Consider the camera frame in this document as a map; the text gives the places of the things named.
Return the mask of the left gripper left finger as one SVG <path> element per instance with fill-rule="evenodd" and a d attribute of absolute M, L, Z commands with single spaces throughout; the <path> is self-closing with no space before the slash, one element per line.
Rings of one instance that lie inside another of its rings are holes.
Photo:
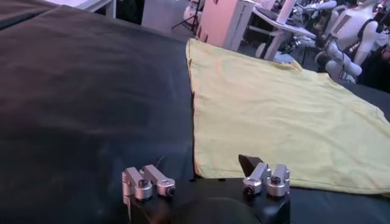
<path fill-rule="evenodd" d="M 176 181 L 164 175 L 160 168 L 163 167 L 165 157 L 158 159 L 156 165 L 150 164 L 138 170 L 136 167 L 125 168 L 121 173 L 122 201 L 130 204 L 130 198 L 138 201 L 151 199 L 154 190 L 162 197 L 173 197 L 176 189 Z"/>

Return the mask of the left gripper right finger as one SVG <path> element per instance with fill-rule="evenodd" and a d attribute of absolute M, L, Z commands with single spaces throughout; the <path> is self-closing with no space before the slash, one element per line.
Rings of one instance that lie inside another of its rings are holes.
<path fill-rule="evenodd" d="M 244 193 L 258 195 L 266 192 L 271 197 L 284 197 L 290 192 L 290 170 L 278 164 L 274 171 L 259 157 L 238 155 L 244 172 Z"/>

